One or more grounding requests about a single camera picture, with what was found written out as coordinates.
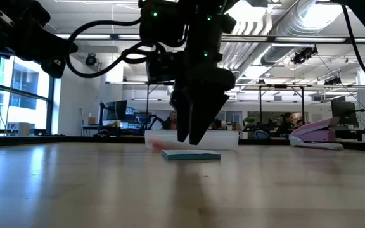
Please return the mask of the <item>silver ceiling air duct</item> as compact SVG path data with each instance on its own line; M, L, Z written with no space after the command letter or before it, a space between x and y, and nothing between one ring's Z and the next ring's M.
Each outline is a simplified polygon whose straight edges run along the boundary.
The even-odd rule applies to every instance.
M293 9L272 30L275 36L313 36L342 13L342 7L334 4L316 4L322 0L299 0ZM279 47L264 44L263 55L260 57L262 65L274 65L282 60L293 47Z

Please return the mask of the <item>clear plastic container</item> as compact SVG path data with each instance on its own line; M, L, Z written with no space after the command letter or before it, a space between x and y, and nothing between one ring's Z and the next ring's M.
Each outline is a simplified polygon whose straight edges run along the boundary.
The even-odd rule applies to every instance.
M145 145L153 149L152 143L160 141L169 144L168 149L197 149L197 150L235 150L238 147L239 133L228 130L208 130L198 145L177 140L177 130L147 130L144 133Z

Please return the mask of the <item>black computer monitor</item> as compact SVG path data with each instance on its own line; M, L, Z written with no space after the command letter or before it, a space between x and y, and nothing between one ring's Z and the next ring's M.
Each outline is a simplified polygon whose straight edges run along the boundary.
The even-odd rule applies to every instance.
M104 104L104 120L125 120L127 101L113 101Z
M339 118L339 125L358 126L355 104L342 99L331 100L332 116Z

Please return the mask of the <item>blue sticky note pad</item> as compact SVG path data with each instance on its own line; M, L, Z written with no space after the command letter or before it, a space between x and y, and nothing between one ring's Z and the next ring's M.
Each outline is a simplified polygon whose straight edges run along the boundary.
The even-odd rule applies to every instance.
M220 160L221 154L211 150L163 150L166 160Z

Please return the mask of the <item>pink stapler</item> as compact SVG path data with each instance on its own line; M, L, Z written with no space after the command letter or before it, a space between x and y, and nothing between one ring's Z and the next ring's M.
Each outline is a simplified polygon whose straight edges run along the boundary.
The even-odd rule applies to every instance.
M307 123L295 129L289 135L290 146L335 151L343 150L343 145L335 143L336 134L332 129L333 126L338 125L339 120L339 117L331 117Z

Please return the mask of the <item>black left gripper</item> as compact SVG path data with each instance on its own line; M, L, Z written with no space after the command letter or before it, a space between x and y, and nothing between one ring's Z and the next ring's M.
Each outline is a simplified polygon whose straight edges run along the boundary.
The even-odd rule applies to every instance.
M177 140L198 145L229 96L224 94L235 85L231 71L218 67L222 60L219 48L187 47L172 54L174 90L170 105L177 113ZM187 97L193 96L191 106Z

